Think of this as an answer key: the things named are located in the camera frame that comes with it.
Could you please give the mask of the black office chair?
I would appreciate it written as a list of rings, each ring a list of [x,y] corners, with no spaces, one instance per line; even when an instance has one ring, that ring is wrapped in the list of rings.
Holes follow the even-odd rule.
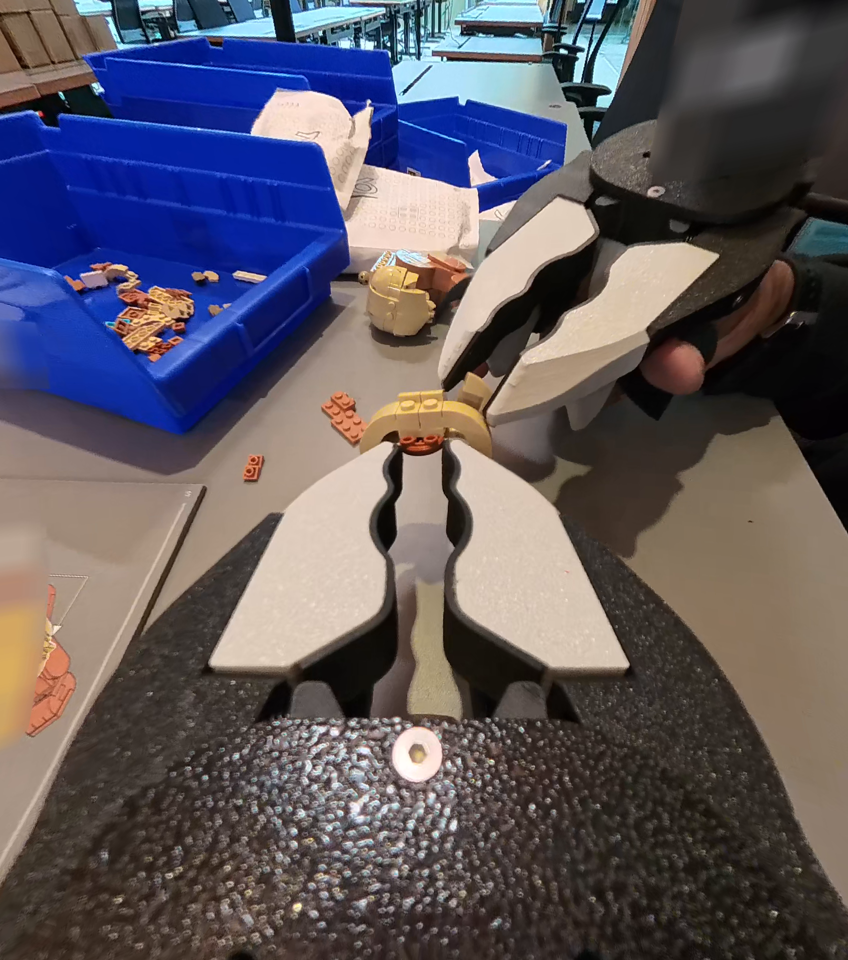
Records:
[[[564,98],[577,109],[586,137],[592,141],[595,127],[602,121],[607,111],[606,106],[598,105],[598,99],[612,95],[612,90],[606,85],[587,81],[563,81],[561,90]]]
[[[586,21],[581,19],[575,25],[575,30],[564,30],[558,24],[545,24],[542,29],[542,61],[552,61],[557,56],[576,58],[584,53],[589,54],[590,44],[586,46],[578,43]]]

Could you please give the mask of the grey instruction booklet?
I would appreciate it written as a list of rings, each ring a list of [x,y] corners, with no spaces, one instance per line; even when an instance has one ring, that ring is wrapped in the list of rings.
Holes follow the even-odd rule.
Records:
[[[59,647],[38,683],[39,729],[0,748],[0,883],[94,699],[150,612],[202,486],[0,479],[0,521],[45,534]]]

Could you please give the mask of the grey background table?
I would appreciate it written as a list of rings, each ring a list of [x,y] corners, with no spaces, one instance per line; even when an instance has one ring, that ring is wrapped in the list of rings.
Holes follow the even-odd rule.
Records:
[[[387,13],[381,7],[372,6],[325,6],[291,14],[290,31],[279,32],[273,18],[253,18],[229,23],[214,29],[186,32],[184,39],[204,37],[220,45],[225,39],[304,42],[318,40],[329,42],[332,35],[345,32],[365,32],[379,21],[385,21]]]
[[[527,64],[543,62],[540,37],[455,34],[445,37],[431,52],[434,58],[451,62]]]

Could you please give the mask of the stack of cardboard boxes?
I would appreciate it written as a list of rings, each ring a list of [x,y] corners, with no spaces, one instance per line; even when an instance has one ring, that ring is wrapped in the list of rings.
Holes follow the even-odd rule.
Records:
[[[71,64],[116,48],[98,3],[0,1],[0,75]]]

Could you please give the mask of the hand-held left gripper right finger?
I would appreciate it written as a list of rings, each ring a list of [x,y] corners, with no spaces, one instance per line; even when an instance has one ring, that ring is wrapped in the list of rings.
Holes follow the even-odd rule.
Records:
[[[630,663],[558,510],[465,442],[442,452],[444,651],[470,685],[622,676]]]

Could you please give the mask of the tan and brown brick model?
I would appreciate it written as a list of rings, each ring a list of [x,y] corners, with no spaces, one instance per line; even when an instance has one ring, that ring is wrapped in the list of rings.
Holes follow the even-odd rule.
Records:
[[[473,275],[466,260],[447,253],[398,249],[384,252],[358,274],[372,326],[398,338],[413,337],[451,315]]]

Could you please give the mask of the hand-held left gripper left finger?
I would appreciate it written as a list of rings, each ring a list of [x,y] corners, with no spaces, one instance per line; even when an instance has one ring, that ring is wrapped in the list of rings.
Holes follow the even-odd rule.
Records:
[[[375,683],[387,672],[402,457],[360,454],[286,508],[210,656],[215,672],[323,683]]]

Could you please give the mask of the small blue plastic bin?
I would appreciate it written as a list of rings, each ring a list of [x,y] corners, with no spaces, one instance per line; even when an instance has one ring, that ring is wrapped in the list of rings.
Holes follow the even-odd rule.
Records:
[[[485,170],[501,177],[533,171],[547,160],[563,165],[566,137],[560,121],[484,102],[407,102],[398,108],[394,168],[466,188],[472,152],[479,151]]]

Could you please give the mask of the grey desk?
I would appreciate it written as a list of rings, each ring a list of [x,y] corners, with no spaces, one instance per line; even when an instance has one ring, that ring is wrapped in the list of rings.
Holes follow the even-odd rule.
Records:
[[[200,484],[156,619],[270,512],[354,454],[319,409],[363,416],[428,389],[433,341],[371,333],[362,292],[330,301],[188,434],[42,392],[0,391],[0,477]],[[848,534],[766,403],[687,398],[652,421],[622,400],[495,432],[495,451],[622,557],[707,646],[757,722],[805,833],[848,905]],[[261,478],[244,483],[248,455]]]

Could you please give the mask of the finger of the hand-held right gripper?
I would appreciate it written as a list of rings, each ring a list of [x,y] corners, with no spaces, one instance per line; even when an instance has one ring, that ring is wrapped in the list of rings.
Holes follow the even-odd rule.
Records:
[[[570,288],[597,235],[585,205],[558,197],[484,258],[443,343],[438,377],[444,390],[487,362],[544,297]]]
[[[616,381],[640,363],[650,325],[718,258],[693,244],[628,247],[610,266],[602,290],[521,354],[486,408],[489,425],[565,407],[572,428],[585,427]]]

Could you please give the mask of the person's right hand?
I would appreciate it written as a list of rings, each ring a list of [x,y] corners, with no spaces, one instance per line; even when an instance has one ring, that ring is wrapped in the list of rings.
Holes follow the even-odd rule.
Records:
[[[693,343],[671,338],[646,355],[639,367],[646,382],[666,394],[686,396],[699,391],[707,371],[739,354],[786,317],[794,291],[794,273],[785,260],[777,260],[760,286],[738,309],[712,323],[717,342],[710,359]]]

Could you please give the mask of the person's right forearm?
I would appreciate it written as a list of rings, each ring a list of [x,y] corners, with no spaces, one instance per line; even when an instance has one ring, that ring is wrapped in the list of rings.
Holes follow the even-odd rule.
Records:
[[[795,279],[786,315],[815,310],[817,322],[752,341],[708,372],[703,390],[767,400],[802,438],[835,438],[848,433],[848,254],[784,260]]]

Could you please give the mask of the pile of small brick pieces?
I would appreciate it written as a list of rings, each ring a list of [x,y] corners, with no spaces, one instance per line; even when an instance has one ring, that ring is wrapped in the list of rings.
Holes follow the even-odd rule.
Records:
[[[238,362],[268,349],[283,324],[268,268],[225,266],[97,247],[56,264],[66,287],[46,306],[46,352],[76,365],[117,356],[145,368],[236,342]]]

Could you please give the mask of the orange brick plate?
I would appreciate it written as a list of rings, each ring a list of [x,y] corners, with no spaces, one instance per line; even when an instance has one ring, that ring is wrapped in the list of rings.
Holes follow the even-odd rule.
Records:
[[[349,444],[360,443],[366,429],[366,422],[358,414],[355,400],[343,390],[335,391],[326,400],[321,409],[330,419],[334,430]]]

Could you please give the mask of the wrist watch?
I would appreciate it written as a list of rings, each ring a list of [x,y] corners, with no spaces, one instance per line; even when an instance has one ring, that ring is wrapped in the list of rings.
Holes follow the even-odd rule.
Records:
[[[785,317],[780,318],[777,323],[768,327],[761,333],[761,339],[769,340],[785,332],[793,332],[816,324],[818,312],[811,310],[794,310]]]

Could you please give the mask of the tan arch brick assembly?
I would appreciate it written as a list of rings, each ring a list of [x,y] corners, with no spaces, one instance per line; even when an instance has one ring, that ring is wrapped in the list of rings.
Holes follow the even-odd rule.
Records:
[[[359,451],[366,453],[392,438],[406,452],[416,449],[425,455],[457,438],[490,458],[492,438],[484,410],[491,395],[490,387],[474,373],[466,374],[455,399],[448,399],[443,390],[400,393],[367,423]]]

